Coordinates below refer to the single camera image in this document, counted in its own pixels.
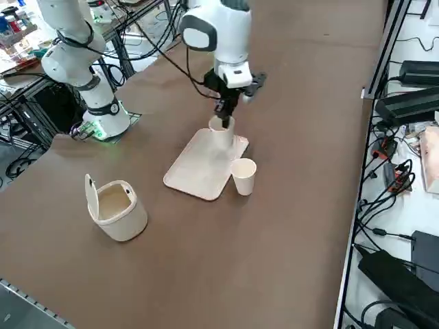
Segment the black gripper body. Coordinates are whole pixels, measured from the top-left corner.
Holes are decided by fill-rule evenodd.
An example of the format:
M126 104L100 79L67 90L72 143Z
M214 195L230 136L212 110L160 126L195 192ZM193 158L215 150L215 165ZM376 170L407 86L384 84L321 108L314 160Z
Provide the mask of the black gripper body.
M226 82L211 69L204 74L204 87L210 90L208 98L216 101L232 101L244 93L243 88L229 88Z

